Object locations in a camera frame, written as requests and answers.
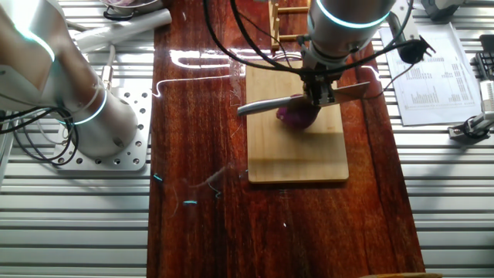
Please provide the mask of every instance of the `cable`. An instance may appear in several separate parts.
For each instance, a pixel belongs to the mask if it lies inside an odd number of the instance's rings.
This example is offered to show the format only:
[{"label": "cable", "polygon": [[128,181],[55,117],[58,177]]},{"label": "cable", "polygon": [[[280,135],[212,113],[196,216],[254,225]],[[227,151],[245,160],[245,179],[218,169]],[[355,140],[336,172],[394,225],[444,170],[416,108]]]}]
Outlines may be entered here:
[{"label": "cable", "polygon": [[243,17],[245,20],[247,20],[248,23],[252,24],[256,29],[258,29],[261,33],[263,33],[264,35],[267,35],[269,36],[271,39],[274,39],[275,42],[277,42],[279,44],[279,47],[281,47],[281,50],[283,51],[283,54],[285,54],[285,59],[286,59],[286,62],[288,63],[288,66],[290,68],[293,68],[292,65],[290,64],[290,60],[288,59],[288,55],[286,55],[286,51],[285,51],[285,48],[283,47],[283,45],[281,44],[281,42],[275,38],[274,36],[271,36],[271,34],[269,34],[268,32],[264,31],[261,29],[261,27],[257,26],[252,20],[250,20],[247,16],[245,16],[244,14],[242,14],[241,12],[239,12],[239,15],[241,17]]},{"label": "cable", "polygon": [[395,76],[393,79],[391,79],[391,81],[387,84],[387,86],[376,96],[373,96],[373,97],[363,97],[361,98],[362,100],[373,100],[375,98],[378,98],[380,97],[384,91],[389,87],[391,86],[391,84],[396,81],[396,79],[400,78],[400,76],[403,76],[404,74],[406,74],[409,70],[411,70],[412,67],[414,67],[415,64],[411,64],[406,70],[402,71],[400,74],[398,74],[397,76]]},{"label": "cable", "polygon": [[108,57],[107,66],[113,65],[113,61],[115,60],[115,54],[116,54],[115,46],[110,45],[110,56]]},{"label": "cable", "polygon": [[394,36],[394,38],[386,45],[385,48],[387,47],[390,47],[392,46],[401,36],[401,34],[403,33],[403,30],[404,30],[404,27],[408,24],[408,20],[410,19],[410,16],[411,16],[411,11],[414,9],[414,0],[410,0],[410,2],[408,3],[408,10],[407,10],[407,14],[405,15],[404,17],[404,21],[403,21],[403,24],[401,24],[401,27],[400,29],[398,30],[398,33],[396,34],[396,36]]},{"label": "cable", "polygon": [[46,116],[46,115],[48,115],[48,114],[50,114],[50,113],[52,113],[52,112],[54,112],[54,111],[56,111],[56,110],[57,110],[57,109],[55,109],[55,108],[50,108],[50,109],[49,109],[49,110],[47,110],[45,113],[43,113],[43,114],[41,114],[41,115],[39,115],[39,116],[37,116],[37,117],[34,117],[34,118],[32,118],[31,120],[28,120],[27,122],[25,122],[25,123],[23,123],[23,124],[19,124],[19,125],[16,125],[16,126],[14,126],[14,127],[8,128],[8,129],[6,129],[6,130],[0,131],[0,134],[7,134],[7,133],[10,133],[10,132],[13,132],[13,131],[17,131],[17,130],[19,130],[19,129],[21,129],[21,128],[23,128],[23,127],[25,127],[25,126],[29,125],[29,124],[34,123],[35,121],[37,121],[37,120],[39,120],[39,119],[43,118],[44,116]]},{"label": "cable", "polygon": [[4,121],[0,122],[0,125],[3,125],[3,124],[8,124],[8,123],[11,123],[11,122],[13,122],[13,121],[20,120],[20,119],[25,119],[25,118],[27,118],[27,117],[29,117],[29,116],[33,115],[33,114],[38,113],[39,111],[46,111],[46,110],[48,110],[48,109],[47,109],[47,108],[42,108],[42,109],[39,109],[39,108],[37,107],[37,110],[34,110],[33,112],[24,113],[24,114],[23,114],[23,115],[21,115],[21,116],[14,117],[14,118],[11,118],[11,119],[6,119],[6,120],[4,120]]},{"label": "cable", "polygon": [[25,110],[25,111],[22,111],[22,112],[18,112],[16,114],[12,114],[12,115],[9,115],[9,116],[4,116],[4,117],[0,117],[0,120],[10,120],[10,119],[13,119],[13,118],[16,118],[16,117],[21,117],[21,116],[24,116],[28,113],[31,113],[33,111],[38,111],[39,110],[39,107],[33,107],[29,110]]},{"label": "cable", "polygon": [[279,69],[288,69],[288,66],[285,66],[281,63],[278,63],[274,61],[273,59],[269,58],[266,54],[264,54],[261,49],[255,44],[255,42],[252,40],[250,35],[247,33],[247,30],[245,29],[244,23],[242,22],[242,19],[240,19],[240,12],[237,9],[237,3],[235,0],[230,0],[230,6],[232,8],[232,13],[233,17],[235,18],[235,21],[237,22],[237,26],[240,29],[240,33],[244,37],[245,41],[249,44],[249,46],[254,49],[255,53],[257,55],[261,56],[262,59],[264,59],[266,62],[272,64],[275,68]]},{"label": "cable", "polygon": [[[39,132],[41,132],[41,135],[50,143],[53,143],[53,144],[58,144],[58,145],[65,145],[67,144],[68,140],[63,140],[62,142],[55,142],[53,141],[46,133],[45,131],[43,130],[43,128],[41,127],[41,124],[39,122],[39,120],[36,121],[36,125],[38,126],[38,129],[39,129]],[[65,137],[62,133],[62,136],[64,139],[68,139],[70,134],[72,133],[73,129],[71,131],[69,131],[68,129],[67,130],[67,137]]]},{"label": "cable", "polygon": [[375,59],[376,57],[383,55],[385,53],[388,53],[393,49],[397,49],[397,48],[412,45],[412,44],[420,44],[423,47],[424,44],[427,44],[426,41],[424,41],[423,39],[411,39],[411,40],[408,40],[406,42],[401,42],[401,43],[395,44],[393,46],[390,46],[389,48],[384,48],[381,51],[378,51],[375,54],[368,56],[367,58],[356,61],[355,63],[351,63],[349,65],[341,66],[341,67],[335,68],[335,69],[313,70],[313,69],[291,69],[289,67],[286,67],[285,69],[280,69],[280,68],[277,68],[274,66],[263,66],[263,65],[256,64],[256,63],[251,63],[249,61],[240,59],[235,54],[229,52],[222,45],[222,43],[219,41],[218,37],[215,34],[214,29],[212,28],[211,18],[210,18],[209,10],[208,10],[208,0],[203,0],[203,10],[204,10],[204,14],[205,14],[206,27],[208,28],[208,31],[211,34],[213,41],[218,46],[218,48],[221,49],[227,56],[229,56],[230,58],[234,59],[235,61],[243,63],[247,66],[252,66],[252,67],[263,69],[263,70],[286,71],[286,72],[290,72],[290,73],[299,74],[300,76],[303,76],[303,75],[317,76],[317,75],[323,75],[323,74],[341,73],[345,70],[349,70],[349,69],[354,68],[356,66],[361,66],[365,63],[368,63],[371,60]]},{"label": "cable", "polygon": [[[66,111],[66,110],[61,110],[61,109],[58,109],[56,110],[56,112],[63,118],[67,118],[67,116],[69,115],[69,112]],[[29,133],[27,132],[27,130],[25,129],[25,126],[27,124],[24,123],[24,120],[21,120],[22,122],[22,129],[24,131],[24,134],[29,142],[29,144],[31,145],[31,147],[35,150],[35,152],[37,154],[39,154],[39,157],[35,156],[34,154],[31,154],[26,148],[24,145],[22,145],[21,141],[19,140],[19,135],[17,133],[17,131],[14,131],[14,137],[15,139],[17,140],[17,143],[19,144],[19,147],[31,158],[33,159],[36,159],[36,160],[39,160],[39,161],[45,161],[45,162],[50,162],[51,164],[55,165],[55,166],[62,166],[62,165],[65,165],[65,164],[68,164],[69,162],[71,162],[71,160],[73,160],[73,158],[75,157],[76,155],[76,152],[77,152],[77,148],[79,147],[79,133],[77,132],[77,129],[76,129],[76,126],[73,124],[73,121],[72,120],[66,120],[66,126],[69,130],[69,136],[68,136],[68,141],[67,141],[67,145],[64,147],[64,149],[62,150],[62,152],[58,155],[56,155],[55,157],[53,158],[47,158],[36,146],[35,144],[32,142],[31,140],[31,137],[29,136]],[[76,139],[75,139],[75,142],[74,142],[74,150],[70,156],[69,159],[67,159],[67,161],[62,161],[62,162],[53,162],[54,160],[56,159],[59,159],[61,158],[66,152],[67,150],[69,149],[69,146],[70,146],[70,143],[72,141],[72,133],[74,133],[76,135]]]}]

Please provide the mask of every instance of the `paper document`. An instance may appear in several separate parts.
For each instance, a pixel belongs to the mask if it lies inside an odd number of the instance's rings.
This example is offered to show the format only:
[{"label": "paper document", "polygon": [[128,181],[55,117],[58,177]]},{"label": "paper document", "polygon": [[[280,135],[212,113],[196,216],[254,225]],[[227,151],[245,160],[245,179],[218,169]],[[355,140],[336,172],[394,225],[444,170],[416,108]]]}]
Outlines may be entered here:
[{"label": "paper document", "polygon": [[[479,85],[452,25],[418,26],[418,33],[437,53],[424,55],[424,61],[393,82],[403,125],[458,123],[478,115]],[[386,46],[391,30],[382,29],[381,38]],[[391,77],[410,66],[397,50],[386,58]]]}]

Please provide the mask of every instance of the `red onion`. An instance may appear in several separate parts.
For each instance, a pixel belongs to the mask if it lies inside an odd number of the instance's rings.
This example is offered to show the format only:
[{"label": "red onion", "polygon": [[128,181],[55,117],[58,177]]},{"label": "red onion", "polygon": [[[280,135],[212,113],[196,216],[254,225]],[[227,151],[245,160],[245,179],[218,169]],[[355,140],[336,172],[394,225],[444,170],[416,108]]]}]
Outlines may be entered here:
[{"label": "red onion", "polygon": [[304,130],[310,127],[316,120],[321,107],[313,106],[310,103],[301,103],[297,107],[281,107],[276,112],[276,117],[284,124],[297,130]]}]

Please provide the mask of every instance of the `black cable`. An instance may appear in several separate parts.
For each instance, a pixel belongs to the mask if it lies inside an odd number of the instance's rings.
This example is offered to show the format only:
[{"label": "black cable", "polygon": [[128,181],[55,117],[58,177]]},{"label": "black cable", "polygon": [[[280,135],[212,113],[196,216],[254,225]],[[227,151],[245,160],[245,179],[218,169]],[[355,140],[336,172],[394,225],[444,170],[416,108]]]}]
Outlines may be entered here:
[{"label": "black cable", "polygon": [[31,120],[26,121],[24,124],[19,124],[19,125],[16,125],[14,127],[8,128],[8,129],[6,129],[4,131],[0,131],[0,134],[7,134],[7,133],[10,133],[10,132],[13,132],[13,131],[17,131],[17,130],[19,130],[19,129],[21,129],[21,128],[29,125],[29,124],[32,124],[32,123],[36,122],[37,120],[39,120],[39,119],[43,118],[44,116],[52,113],[53,111],[56,111],[56,108],[51,108],[51,109],[47,110],[45,113],[43,113],[43,114],[41,114],[41,115],[39,115],[37,117],[34,117]]},{"label": "black cable", "polygon": [[400,76],[403,76],[404,74],[406,74],[409,70],[411,70],[412,67],[414,67],[415,64],[411,64],[406,70],[402,71],[400,74],[398,74],[397,76],[395,76],[393,79],[391,79],[391,81],[386,85],[386,87],[376,96],[373,96],[373,97],[363,97],[362,100],[372,100],[372,99],[375,99],[375,98],[378,98],[380,97],[384,91],[389,87],[391,86],[391,84],[396,81],[396,79],[398,79]]},{"label": "black cable", "polygon": [[204,10],[204,17],[205,17],[205,21],[206,21],[206,27],[208,28],[209,34],[211,35],[211,38],[215,42],[216,46],[224,54],[226,54],[228,57],[234,59],[235,61],[237,61],[239,63],[243,63],[243,64],[245,64],[247,66],[252,66],[252,67],[255,67],[255,68],[258,68],[258,69],[263,69],[263,70],[277,70],[275,67],[272,67],[272,66],[263,66],[263,65],[259,65],[259,64],[256,64],[256,63],[251,63],[249,61],[240,59],[240,58],[237,57],[237,55],[229,52],[222,45],[222,43],[219,41],[218,37],[216,36],[215,30],[213,29],[213,26],[211,25],[211,17],[209,15],[209,10],[208,10],[208,0],[202,0],[202,8]]},{"label": "black cable", "polygon": [[[29,144],[31,145],[31,147],[35,150],[35,152],[37,154],[39,154],[39,157],[35,156],[34,154],[32,154],[31,152],[29,152],[27,150],[27,148],[21,143],[21,141],[19,140],[19,135],[17,133],[17,131],[14,131],[14,138],[15,140],[17,141],[19,147],[31,158],[33,159],[36,159],[36,160],[39,160],[39,161],[45,161],[45,162],[49,162],[55,166],[63,166],[65,164],[68,164],[69,162],[71,162],[71,160],[73,160],[73,158],[75,157],[76,155],[76,152],[77,152],[77,148],[79,147],[79,134],[77,132],[77,129],[76,129],[76,126],[73,124],[73,120],[69,120],[69,116],[70,116],[70,113],[66,112],[65,110],[61,110],[61,109],[57,109],[56,112],[62,117],[64,118],[65,120],[65,123],[66,123],[66,126],[67,126],[67,131],[69,132],[69,137],[67,139],[67,145],[64,147],[64,149],[62,150],[62,152],[60,152],[60,154],[56,155],[55,157],[53,158],[47,158],[36,146],[35,144],[32,142],[31,140],[31,137],[29,136],[29,133],[27,132],[27,130],[25,129],[25,126],[27,124],[24,124],[24,120],[21,119],[21,122],[22,122],[22,129],[24,131],[24,134],[25,134],[25,137],[27,138]],[[76,139],[75,139],[75,142],[74,142],[74,150],[73,150],[73,153],[72,155],[70,156],[69,159],[67,159],[67,161],[64,161],[64,162],[53,162],[54,160],[56,159],[59,159],[61,158],[69,149],[70,147],[70,143],[72,142],[72,134],[75,134],[76,135]]]},{"label": "black cable", "polygon": [[269,58],[266,54],[264,54],[261,49],[255,44],[255,42],[252,40],[250,35],[247,33],[247,30],[245,29],[244,23],[242,22],[242,19],[240,19],[240,14],[239,10],[237,9],[237,3],[235,0],[230,0],[230,6],[232,8],[233,12],[233,17],[235,18],[235,21],[237,22],[237,26],[240,29],[240,33],[244,37],[245,41],[249,44],[249,46],[254,49],[255,53],[257,55],[261,56],[262,59],[264,59],[266,62],[272,64],[274,67],[279,68],[279,69],[288,69],[288,66],[285,66],[281,63],[276,62],[275,60]]},{"label": "black cable", "polygon": [[8,116],[5,116],[5,117],[0,117],[0,121],[4,121],[4,120],[11,120],[11,119],[15,119],[17,117],[22,117],[24,115],[27,115],[31,112],[35,112],[37,110],[40,110],[40,109],[44,109],[44,108],[40,108],[40,107],[33,107],[29,110],[24,110],[22,112],[18,112],[16,114],[12,114],[12,115],[8,115]]},{"label": "black cable", "polygon": [[208,28],[209,33],[211,34],[211,37],[213,38],[213,41],[216,43],[216,45],[219,47],[219,49],[221,49],[226,55],[228,55],[230,58],[234,59],[235,61],[238,61],[240,63],[244,63],[247,66],[253,66],[253,67],[264,69],[264,70],[286,71],[286,72],[290,72],[290,73],[299,74],[300,76],[304,76],[304,75],[317,76],[317,75],[325,75],[325,74],[334,74],[334,73],[341,73],[341,72],[343,72],[345,70],[349,70],[349,69],[354,68],[356,66],[361,66],[361,65],[363,65],[365,63],[370,62],[371,60],[375,59],[376,57],[378,57],[380,55],[383,55],[385,53],[390,52],[391,50],[394,50],[394,49],[397,49],[397,48],[400,48],[400,47],[403,47],[403,46],[417,44],[417,45],[421,45],[422,48],[425,47],[425,46],[427,46],[425,48],[430,47],[426,43],[426,41],[423,40],[423,38],[421,38],[421,39],[412,39],[412,40],[408,40],[406,42],[400,42],[398,44],[394,44],[392,46],[386,47],[386,48],[382,49],[381,51],[378,51],[375,54],[373,54],[371,56],[368,56],[367,58],[364,58],[362,60],[356,61],[355,63],[351,63],[350,65],[341,66],[341,67],[336,68],[336,69],[322,69],[322,70],[292,69],[292,68],[289,68],[289,67],[286,67],[286,66],[284,66],[285,68],[281,69],[279,67],[274,67],[274,66],[263,66],[263,65],[251,63],[249,61],[240,59],[235,54],[229,52],[221,44],[221,42],[219,41],[218,37],[215,34],[214,29],[212,28],[211,18],[210,18],[209,11],[208,11],[208,0],[203,0],[203,9],[204,9],[204,14],[205,14],[206,26]]},{"label": "black cable", "polygon": [[408,3],[408,10],[407,14],[404,17],[403,24],[401,24],[400,29],[398,30],[398,33],[394,36],[394,38],[386,45],[386,47],[392,46],[401,36],[403,33],[404,27],[408,24],[408,20],[410,19],[411,16],[411,11],[414,9],[414,0],[410,0]]},{"label": "black cable", "polygon": [[283,45],[281,44],[281,42],[275,38],[274,36],[271,36],[271,34],[269,34],[268,32],[264,31],[261,29],[261,27],[257,26],[251,19],[249,19],[247,16],[245,16],[244,14],[242,14],[241,12],[239,12],[239,15],[241,17],[243,17],[245,20],[247,20],[248,23],[252,24],[256,29],[258,29],[261,33],[263,33],[264,35],[267,35],[269,36],[269,38],[271,39],[274,39],[275,42],[277,42],[279,44],[279,47],[281,47],[281,50],[283,51],[283,54],[285,55],[285,59],[286,59],[286,62],[288,63],[288,66],[290,68],[293,68],[292,65],[290,64],[290,60],[288,59],[288,56],[286,55],[286,51],[285,51],[285,48],[283,47]]}]

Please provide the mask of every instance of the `wooden rack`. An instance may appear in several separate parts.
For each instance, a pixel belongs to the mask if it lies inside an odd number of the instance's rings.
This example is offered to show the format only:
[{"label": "wooden rack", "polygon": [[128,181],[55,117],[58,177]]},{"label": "wooden rack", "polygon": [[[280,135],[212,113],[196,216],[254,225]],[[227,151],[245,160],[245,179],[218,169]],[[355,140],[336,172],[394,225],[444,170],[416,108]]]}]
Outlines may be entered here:
[{"label": "wooden rack", "polygon": [[[299,35],[280,35],[279,34],[279,17],[281,14],[293,14],[293,13],[307,13],[309,7],[285,7],[280,8],[277,1],[269,0],[269,32],[271,36],[276,38],[279,42],[295,42],[296,37]],[[276,51],[279,49],[279,44],[271,38],[271,50]]]}]

